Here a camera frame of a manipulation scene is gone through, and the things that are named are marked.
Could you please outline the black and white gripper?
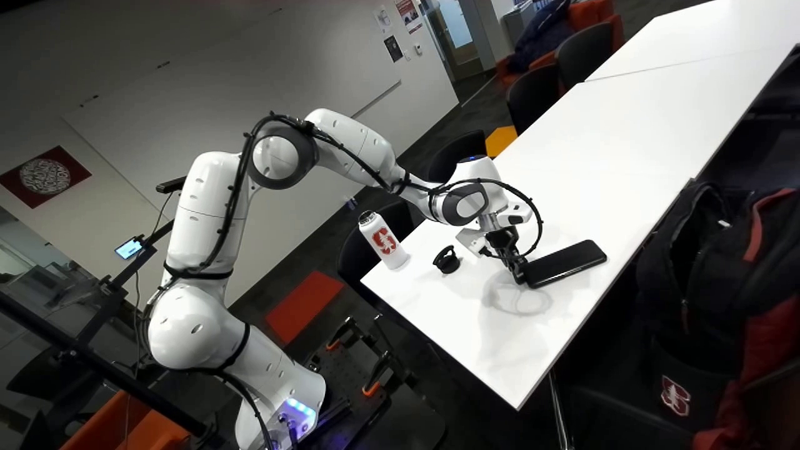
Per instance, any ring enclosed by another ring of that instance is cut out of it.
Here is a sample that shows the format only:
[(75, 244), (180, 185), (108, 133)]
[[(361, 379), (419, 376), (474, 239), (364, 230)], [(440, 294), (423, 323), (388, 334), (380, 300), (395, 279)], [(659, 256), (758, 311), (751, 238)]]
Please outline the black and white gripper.
[(485, 214), (456, 233), (456, 243), (474, 255), (498, 255), (516, 284), (525, 284), (528, 260), (516, 251), (516, 226), (533, 216), (519, 200), (500, 200)]

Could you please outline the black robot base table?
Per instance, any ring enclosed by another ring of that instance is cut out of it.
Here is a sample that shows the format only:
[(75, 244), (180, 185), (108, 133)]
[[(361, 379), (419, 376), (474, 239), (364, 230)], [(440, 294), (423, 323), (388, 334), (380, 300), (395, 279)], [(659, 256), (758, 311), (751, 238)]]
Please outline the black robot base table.
[(355, 381), (334, 374), (325, 343), (306, 356), (328, 381), (323, 410), (304, 438), (290, 435), (285, 450), (440, 450), (445, 420), (416, 393), (419, 376), (384, 343), (395, 376), (374, 396), (361, 396)]

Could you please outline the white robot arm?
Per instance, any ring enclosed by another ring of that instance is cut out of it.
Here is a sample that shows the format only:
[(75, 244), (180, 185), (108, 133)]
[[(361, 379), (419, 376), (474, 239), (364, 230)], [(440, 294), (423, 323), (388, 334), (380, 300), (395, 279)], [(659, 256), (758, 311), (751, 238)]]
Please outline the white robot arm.
[(543, 221), (533, 196), (508, 185), (493, 159), (466, 158), (449, 179), (430, 181), (401, 166), (378, 130), (329, 106), (301, 116), (270, 111), (239, 149), (200, 153), (171, 214), (148, 350), (156, 365), (209, 371), (243, 396), (236, 450), (295, 450), (320, 425), (328, 399), (323, 371), (224, 305), (234, 270), (253, 255), (253, 203), (263, 189), (300, 185), (314, 166), (378, 186), (430, 221), (470, 230), (510, 273), (523, 270), (516, 226)]

